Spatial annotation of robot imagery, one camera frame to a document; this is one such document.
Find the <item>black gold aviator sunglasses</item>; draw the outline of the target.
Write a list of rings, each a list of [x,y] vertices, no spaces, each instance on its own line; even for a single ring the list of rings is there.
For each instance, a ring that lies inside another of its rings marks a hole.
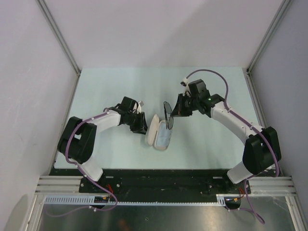
[[[164,102],[163,106],[164,106],[166,127],[167,129],[172,130],[174,125],[174,119],[173,116],[171,115],[172,108],[168,102]]]

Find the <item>pale green glasses case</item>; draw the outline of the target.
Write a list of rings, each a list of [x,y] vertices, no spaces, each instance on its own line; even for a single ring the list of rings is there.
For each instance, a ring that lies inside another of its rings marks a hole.
[[[156,150],[165,151],[171,141],[172,129],[169,129],[165,120],[155,114],[145,135],[145,143]]]

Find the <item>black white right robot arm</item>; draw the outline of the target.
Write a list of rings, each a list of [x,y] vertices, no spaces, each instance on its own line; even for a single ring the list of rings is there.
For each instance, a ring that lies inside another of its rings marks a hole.
[[[183,80],[183,93],[178,95],[177,103],[171,113],[173,117],[188,117],[194,111],[208,116],[229,129],[244,144],[244,153],[240,163],[230,169],[222,188],[233,193],[244,179],[256,176],[281,160],[281,150],[277,131],[273,127],[264,128],[248,122],[226,103],[218,94],[211,95],[201,80],[188,82]]]

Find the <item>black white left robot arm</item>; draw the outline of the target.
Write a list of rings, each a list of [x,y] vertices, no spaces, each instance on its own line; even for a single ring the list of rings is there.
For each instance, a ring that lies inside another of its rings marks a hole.
[[[90,179],[89,186],[95,192],[106,188],[103,169],[92,157],[96,135],[109,128],[127,125],[131,132],[145,135],[147,124],[142,111],[143,102],[124,97],[116,106],[104,108],[99,115],[88,119],[69,118],[57,145],[57,151],[68,163],[75,165],[81,174]]]

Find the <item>blue square cleaning cloth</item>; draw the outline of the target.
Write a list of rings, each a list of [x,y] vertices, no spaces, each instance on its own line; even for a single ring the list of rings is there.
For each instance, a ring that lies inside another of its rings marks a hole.
[[[156,148],[162,150],[169,146],[171,140],[172,130],[167,129],[165,123],[160,123],[159,130],[156,137]]]

